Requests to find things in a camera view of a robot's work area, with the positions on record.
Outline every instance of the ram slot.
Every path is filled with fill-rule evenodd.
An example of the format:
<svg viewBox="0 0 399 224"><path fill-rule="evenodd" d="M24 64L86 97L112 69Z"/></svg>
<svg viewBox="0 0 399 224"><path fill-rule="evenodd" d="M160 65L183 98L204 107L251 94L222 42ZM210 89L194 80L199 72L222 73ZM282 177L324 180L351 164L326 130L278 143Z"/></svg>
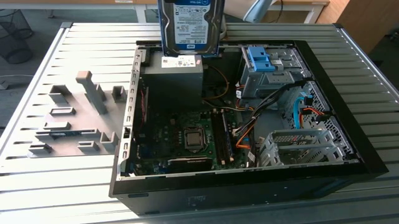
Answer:
<svg viewBox="0 0 399 224"><path fill-rule="evenodd" d="M224 127L224 141L227 146L227 154L228 154L228 160L232 162L232 146L231 146L231 138L230 138L230 132L228 132L228 126L227 126L227 120L224 115L224 110L222 110L222 119L223 119L223 127Z"/></svg>
<svg viewBox="0 0 399 224"><path fill-rule="evenodd" d="M228 129L224 125L223 112L219 112L216 110L212 111L211 122L214 130L218 164L226 165L228 162L232 161L230 158L230 151L232 151L232 149L231 142L227 138Z"/></svg>

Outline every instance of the slotted metal table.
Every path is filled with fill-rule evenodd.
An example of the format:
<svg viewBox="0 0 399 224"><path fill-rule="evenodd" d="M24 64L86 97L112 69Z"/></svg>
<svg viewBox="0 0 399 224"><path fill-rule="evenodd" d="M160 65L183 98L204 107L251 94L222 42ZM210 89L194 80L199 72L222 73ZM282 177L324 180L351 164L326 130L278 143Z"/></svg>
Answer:
<svg viewBox="0 0 399 224"><path fill-rule="evenodd" d="M0 139L1 223L399 223L399 93L346 31L334 25L228 24L228 38L308 41L390 172L318 200L138 217L108 197L114 155L27 158L34 135L19 127L44 122L43 90L75 78L71 66L91 70L103 89L127 84L135 42L159 40L159 24L63 24Z"/></svg>

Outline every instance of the wire mesh basket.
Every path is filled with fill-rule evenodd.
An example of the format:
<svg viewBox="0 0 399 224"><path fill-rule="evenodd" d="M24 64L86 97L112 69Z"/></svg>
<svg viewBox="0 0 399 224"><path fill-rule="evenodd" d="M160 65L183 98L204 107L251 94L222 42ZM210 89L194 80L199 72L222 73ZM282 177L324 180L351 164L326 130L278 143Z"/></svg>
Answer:
<svg viewBox="0 0 399 224"><path fill-rule="evenodd" d="M27 39L34 35L20 9L0 9L0 26L16 39Z"/></svg>
<svg viewBox="0 0 399 224"><path fill-rule="evenodd" d="M26 40L15 38L0 26L0 56L9 64L20 64L32 58L32 51Z"/></svg>

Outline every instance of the white label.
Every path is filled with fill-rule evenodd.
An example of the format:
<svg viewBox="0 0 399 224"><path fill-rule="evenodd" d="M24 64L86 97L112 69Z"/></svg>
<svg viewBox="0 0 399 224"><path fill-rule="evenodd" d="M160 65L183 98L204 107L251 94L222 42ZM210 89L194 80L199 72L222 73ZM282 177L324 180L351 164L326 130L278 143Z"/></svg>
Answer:
<svg viewBox="0 0 399 224"><path fill-rule="evenodd" d="M115 3L134 3L132 0L115 0Z"/></svg>
<svg viewBox="0 0 399 224"><path fill-rule="evenodd" d="M183 55L179 57L162 57L162 67L163 68L195 67L195 56Z"/></svg>
<svg viewBox="0 0 399 224"><path fill-rule="evenodd" d="M272 64L283 64L282 60L271 60Z"/></svg>
<svg viewBox="0 0 399 224"><path fill-rule="evenodd" d="M190 44L206 44L208 41L208 22L204 14L210 11L207 6L179 6L175 9L175 42L188 44L187 49L195 48Z"/></svg>
<svg viewBox="0 0 399 224"><path fill-rule="evenodd" d="M242 99L242 91L240 91L240 90L236 90L236 97L238 97L239 99Z"/></svg>
<svg viewBox="0 0 399 224"><path fill-rule="evenodd" d="M250 158L250 160L251 160L252 162L255 162L255 156L254 156L254 154L252 154L251 152L248 152L248 158Z"/></svg>

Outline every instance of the blue plastic clip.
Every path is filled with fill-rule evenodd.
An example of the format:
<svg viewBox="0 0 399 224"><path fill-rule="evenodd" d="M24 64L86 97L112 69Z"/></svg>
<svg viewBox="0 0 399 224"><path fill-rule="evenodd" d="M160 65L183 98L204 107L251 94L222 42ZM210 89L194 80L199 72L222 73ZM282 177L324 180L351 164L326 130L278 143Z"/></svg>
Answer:
<svg viewBox="0 0 399 224"><path fill-rule="evenodd" d="M254 63L255 71L275 71L275 66L272 66L268 60L268 54L264 47L248 47L248 56Z"/></svg>

